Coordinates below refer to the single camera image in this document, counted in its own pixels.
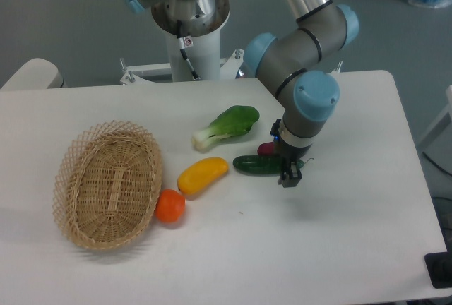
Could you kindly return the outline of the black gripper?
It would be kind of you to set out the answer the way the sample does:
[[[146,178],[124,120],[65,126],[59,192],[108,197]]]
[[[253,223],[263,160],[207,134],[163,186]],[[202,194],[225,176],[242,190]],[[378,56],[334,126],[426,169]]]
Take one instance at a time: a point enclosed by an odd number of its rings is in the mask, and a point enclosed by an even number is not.
[[[311,144],[302,148],[292,146],[280,137],[280,122],[282,119],[276,119],[273,123],[270,135],[273,137],[274,152],[279,155],[281,160],[280,177],[278,184],[284,188],[296,187],[302,180],[301,169],[304,166],[302,157],[311,148]]]

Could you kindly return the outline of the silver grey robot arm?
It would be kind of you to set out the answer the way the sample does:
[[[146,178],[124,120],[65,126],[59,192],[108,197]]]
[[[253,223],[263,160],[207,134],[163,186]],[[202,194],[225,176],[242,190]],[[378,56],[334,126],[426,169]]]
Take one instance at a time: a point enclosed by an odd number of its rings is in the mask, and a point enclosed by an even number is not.
[[[229,0],[124,0],[134,13],[150,11],[167,43],[175,82],[219,80],[220,32],[230,15]],[[287,0],[297,29],[284,38],[255,37],[243,64],[284,107],[271,135],[280,155],[279,182],[296,186],[302,178],[297,161],[333,113],[340,97],[336,80],[314,70],[325,56],[342,49],[359,32],[355,12],[332,0]]]

